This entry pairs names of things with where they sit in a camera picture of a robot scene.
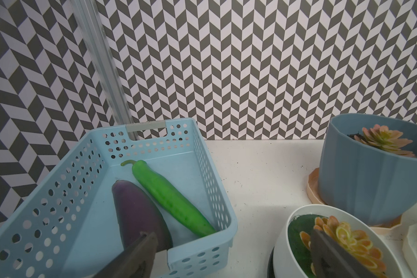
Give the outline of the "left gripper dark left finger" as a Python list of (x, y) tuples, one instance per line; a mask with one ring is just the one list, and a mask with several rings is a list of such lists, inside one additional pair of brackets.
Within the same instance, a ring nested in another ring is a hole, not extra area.
[(154, 232), (142, 234), (128, 248), (96, 273), (94, 278), (149, 278), (158, 240)]

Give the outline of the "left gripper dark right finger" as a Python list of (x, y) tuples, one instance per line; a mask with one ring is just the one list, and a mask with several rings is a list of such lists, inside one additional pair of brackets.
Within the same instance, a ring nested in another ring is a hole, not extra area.
[(311, 234), (311, 255), (317, 278), (374, 278), (375, 275), (324, 231)]

